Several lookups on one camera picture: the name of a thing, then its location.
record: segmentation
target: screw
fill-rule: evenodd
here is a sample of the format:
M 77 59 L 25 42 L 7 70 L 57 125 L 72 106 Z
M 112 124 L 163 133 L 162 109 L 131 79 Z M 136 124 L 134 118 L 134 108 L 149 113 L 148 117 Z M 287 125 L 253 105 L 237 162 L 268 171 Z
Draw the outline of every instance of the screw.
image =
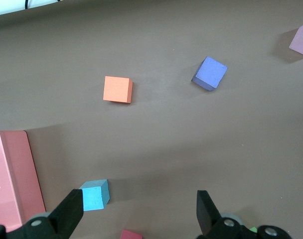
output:
M 226 220 L 224 221 L 224 224 L 225 224 L 226 226 L 229 226 L 229 227 L 233 227 L 233 226 L 235 225 L 235 223 L 234 223 L 232 220 L 230 220 L 230 219 L 226 219 Z
M 274 230 L 273 228 L 266 228 L 265 232 L 266 232 L 266 234 L 274 236 L 274 237 L 278 235 L 277 231 Z
M 35 227 L 35 226 L 40 225 L 41 223 L 42 223 L 41 220 L 36 220 L 36 221 L 34 221 L 34 222 L 31 223 L 31 226 L 32 226 L 32 227 Z

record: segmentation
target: cyan cube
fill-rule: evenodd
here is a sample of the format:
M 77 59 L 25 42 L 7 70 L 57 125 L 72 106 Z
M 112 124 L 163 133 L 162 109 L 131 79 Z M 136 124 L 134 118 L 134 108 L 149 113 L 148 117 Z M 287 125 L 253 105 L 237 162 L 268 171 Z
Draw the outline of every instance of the cyan cube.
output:
M 110 199 L 107 179 L 88 181 L 80 189 L 83 191 L 84 211 L 104 209 Z
M 218 87 L 219 82 L 225 75 L 227 69 L 228 67 L 224 64 L 207 56 L 191 81 L 208 91 L 212 91 Z

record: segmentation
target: pink container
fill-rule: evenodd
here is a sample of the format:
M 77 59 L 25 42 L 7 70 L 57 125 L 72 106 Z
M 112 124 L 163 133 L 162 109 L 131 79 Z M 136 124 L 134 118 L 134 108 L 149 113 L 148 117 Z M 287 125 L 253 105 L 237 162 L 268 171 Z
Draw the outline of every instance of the pink container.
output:
M 0 224 L 13 231 L 45 212 L 25 131 L 0 131 Z

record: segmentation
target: brown table surface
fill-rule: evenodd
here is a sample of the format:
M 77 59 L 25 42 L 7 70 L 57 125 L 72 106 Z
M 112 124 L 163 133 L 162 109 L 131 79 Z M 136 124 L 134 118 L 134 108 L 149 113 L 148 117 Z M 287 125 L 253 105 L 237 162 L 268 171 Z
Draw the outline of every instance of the brown table surface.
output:
M 47 210 L 108 179 L 71 238 L 201 233 L 196 192 L 303 239 L 303 0 L 66 0 L 0 16 L 0 130 L 26 130 Z M 206 57 L 217 90 L 190 80 Z M 104 76 L 133 80 L 103 101 Z

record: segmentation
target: green object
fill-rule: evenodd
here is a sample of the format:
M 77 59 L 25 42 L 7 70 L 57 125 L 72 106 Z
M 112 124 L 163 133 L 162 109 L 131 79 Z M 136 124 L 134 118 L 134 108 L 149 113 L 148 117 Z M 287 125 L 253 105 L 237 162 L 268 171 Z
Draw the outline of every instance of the green object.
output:
M 250 228 L 249 230 L 252 231 L 252 232 L 254 232 L 254 233 L 257 233 L 257 232 L 258 232 L 258 229 L 256 229 L 255 227 Z

